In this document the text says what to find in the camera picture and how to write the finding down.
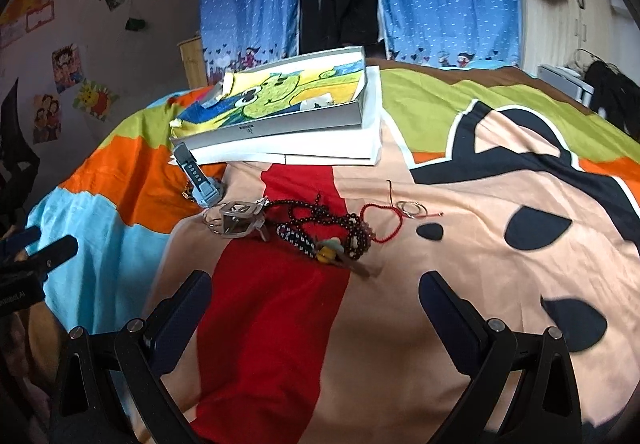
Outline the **yellow cartoon wall drawing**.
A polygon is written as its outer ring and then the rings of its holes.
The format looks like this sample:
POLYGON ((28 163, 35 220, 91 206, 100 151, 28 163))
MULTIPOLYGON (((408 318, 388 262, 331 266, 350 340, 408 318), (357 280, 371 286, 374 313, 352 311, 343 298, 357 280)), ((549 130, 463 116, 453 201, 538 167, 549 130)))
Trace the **yellow cartoon wall drawing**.
POLYGON ((105 121, 119 96, 105 85, 84 80, 74 98, 73 107, 100 121, 105 121))

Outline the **black clothes pile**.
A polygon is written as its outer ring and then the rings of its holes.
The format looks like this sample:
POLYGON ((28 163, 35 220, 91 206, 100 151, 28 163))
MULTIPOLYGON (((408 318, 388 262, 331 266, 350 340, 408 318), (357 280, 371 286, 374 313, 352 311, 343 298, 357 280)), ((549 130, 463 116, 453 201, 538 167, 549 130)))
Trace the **black clothes pile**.
POLYGON ((602 60, 588 66, 584 81, 593 88, 589 108, 635 141, 639 140, 639 86, 602 60))

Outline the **blue grey wristwatch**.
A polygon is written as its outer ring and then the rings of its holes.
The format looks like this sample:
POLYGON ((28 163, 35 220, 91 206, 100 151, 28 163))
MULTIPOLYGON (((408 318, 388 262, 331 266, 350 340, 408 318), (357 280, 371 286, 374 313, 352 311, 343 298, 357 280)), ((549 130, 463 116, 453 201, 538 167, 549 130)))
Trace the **blue grey wristwatch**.
POLYGON ((191 184, 193 200, 203 209, 213 208, 218 204, 224 197, 224 186, 221 182, 203 172, 185 144, 176 144, 172 154, 191 184))

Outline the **family cartoon wall drawing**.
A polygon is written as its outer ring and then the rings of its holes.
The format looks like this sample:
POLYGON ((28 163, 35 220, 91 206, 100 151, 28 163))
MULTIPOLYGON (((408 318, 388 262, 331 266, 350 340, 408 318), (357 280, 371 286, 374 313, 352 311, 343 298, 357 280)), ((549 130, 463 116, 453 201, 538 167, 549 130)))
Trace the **family cartoon wall drawing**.
POLYGON ((36 95, 34 111, 32 141, 35 144, 57 141, 62 132, 62 108, 58 96, 36 95))

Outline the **small black wall pouch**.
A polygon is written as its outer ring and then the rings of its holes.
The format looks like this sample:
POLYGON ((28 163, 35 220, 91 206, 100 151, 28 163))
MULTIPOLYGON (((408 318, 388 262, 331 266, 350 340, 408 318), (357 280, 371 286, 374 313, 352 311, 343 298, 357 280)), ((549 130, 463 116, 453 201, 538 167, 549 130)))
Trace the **small black wall pouch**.
POLYGON ((125 30, 128 32, 141 32, 146 28, 145 18, 137 10, 134 0, 129 0, 129 14, 125 23, 125 30))

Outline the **anime wall poster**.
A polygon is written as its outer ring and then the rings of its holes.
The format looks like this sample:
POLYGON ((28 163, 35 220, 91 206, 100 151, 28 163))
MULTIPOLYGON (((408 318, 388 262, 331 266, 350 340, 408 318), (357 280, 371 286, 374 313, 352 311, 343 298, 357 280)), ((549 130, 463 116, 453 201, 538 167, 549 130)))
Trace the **anime wall poster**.
POLYGON ((57 92, 64 92, 85 80, 79 50, 75 44, 58 48, 52 52, 52 70, 57 92))

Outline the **white bedside box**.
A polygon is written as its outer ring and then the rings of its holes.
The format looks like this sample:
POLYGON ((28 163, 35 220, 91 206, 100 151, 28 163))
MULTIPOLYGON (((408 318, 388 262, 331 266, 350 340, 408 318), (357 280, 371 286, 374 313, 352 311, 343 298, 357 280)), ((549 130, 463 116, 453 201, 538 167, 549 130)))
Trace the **white bedside box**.
POLYGON ((564 92, 566 96, 573 98, 586 108, 590 107, 594 89, 577 72, 562 66, 540 64, 537 69, 537 78, 564 92))

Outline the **white flat box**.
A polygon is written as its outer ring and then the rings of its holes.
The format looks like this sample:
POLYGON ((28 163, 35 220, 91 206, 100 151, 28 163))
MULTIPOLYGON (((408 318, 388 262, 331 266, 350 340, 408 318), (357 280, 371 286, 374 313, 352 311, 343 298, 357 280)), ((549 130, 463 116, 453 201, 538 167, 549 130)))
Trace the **white flat box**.
POLYGON ((190 149, 198 164, 246 161, 288 165, 375 165, 382 147, 380 69, 367 67, 362 124, 289 133, 190 149))

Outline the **colourful cartoon bed cover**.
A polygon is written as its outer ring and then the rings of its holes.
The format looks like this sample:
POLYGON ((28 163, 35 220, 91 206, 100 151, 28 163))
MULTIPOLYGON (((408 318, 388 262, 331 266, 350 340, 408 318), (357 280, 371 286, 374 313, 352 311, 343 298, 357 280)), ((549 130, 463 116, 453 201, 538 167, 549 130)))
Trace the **colourful cartoon bed cover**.
POLYGON ((186 199, 168 126, 195 95, 130 115, 29 214, 41 242, 78 241, 46 285, 65 328, 98 334, 152 311, 191 271, 213 300, 167 390, 209 443, 424 443, 460 398, 419 300, 439 271, 484 316, 558 327, 582 438, 639 411, 639 145, 518 69, 442 71, 385 61, 373 167, 209 165, 230 201, 269 218, 313 203, 355 214, 373 241, 363 278, 276 235, 226 239, 186 199))

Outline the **grey tray with frog drawing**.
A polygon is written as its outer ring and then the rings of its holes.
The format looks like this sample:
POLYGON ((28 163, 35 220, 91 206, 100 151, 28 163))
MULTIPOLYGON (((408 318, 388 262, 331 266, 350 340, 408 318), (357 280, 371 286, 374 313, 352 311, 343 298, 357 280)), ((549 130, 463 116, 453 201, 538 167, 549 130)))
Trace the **grey tray with frog drawing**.
POLYGON ((258 137, 359 126, 367 87, 360 46, 261 64, 222 79, 169 122, 191 150, 258 137))

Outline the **yellow bead charm pendant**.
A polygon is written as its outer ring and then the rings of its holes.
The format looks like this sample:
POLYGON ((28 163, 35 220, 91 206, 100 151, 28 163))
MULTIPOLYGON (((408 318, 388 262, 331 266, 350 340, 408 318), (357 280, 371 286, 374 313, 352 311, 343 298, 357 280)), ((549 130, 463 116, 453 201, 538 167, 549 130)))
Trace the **yellow bead charm pendant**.
POLYGON ((364 265, 349 257, 337 238, 318 241, 316 244, 316 259, 323 264, 348 269, 363 278, 376 277, 380 274, 378 269, 364 265))

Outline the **certificates on wall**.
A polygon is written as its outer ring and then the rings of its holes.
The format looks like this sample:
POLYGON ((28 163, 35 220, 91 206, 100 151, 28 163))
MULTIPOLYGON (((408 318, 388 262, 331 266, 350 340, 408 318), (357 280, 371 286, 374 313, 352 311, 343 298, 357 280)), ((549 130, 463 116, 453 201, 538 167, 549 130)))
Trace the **certificates on wall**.
POLYGON ((1 15, 1 48, 7 48, 54 18, 54 0, 11 0, 1 15))

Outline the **small wooden cabinet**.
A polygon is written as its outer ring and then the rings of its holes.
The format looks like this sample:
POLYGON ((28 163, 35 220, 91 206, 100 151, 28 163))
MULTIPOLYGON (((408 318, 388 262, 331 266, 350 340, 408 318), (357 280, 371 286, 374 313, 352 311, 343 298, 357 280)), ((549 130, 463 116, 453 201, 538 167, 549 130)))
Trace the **small wooden cabinet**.
POLYGON ((201 37, 194 36, 178 44, 186 81, 190 89, 205 87, 207 83, 204 49, 201 37))

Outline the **black chair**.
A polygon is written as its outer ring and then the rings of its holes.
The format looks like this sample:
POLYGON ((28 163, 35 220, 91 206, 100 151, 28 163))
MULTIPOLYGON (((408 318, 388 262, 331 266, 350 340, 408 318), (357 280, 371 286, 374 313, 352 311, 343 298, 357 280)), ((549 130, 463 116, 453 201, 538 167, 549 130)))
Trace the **black chair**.
POLYGON ((17 104, 18 78, 1 104, 1 234, 24 213, 32 192, 40 159, 21 130, 17 104))

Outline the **black white striped hair clip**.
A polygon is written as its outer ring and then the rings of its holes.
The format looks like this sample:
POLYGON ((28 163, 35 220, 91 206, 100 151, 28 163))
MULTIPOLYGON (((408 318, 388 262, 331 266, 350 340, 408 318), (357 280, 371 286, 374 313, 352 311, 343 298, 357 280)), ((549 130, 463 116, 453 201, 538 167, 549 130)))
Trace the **black white striped hair clip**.
POLYGON ((276 234, 283 241, 289 243, 292 247, 296 248, 296 250, 304 253, 311 259, 315 259, 317 257, 317 244, 314 242, 314 239, 312 239, 303 230, 285 224, 280 224, 276 228, 276 234))

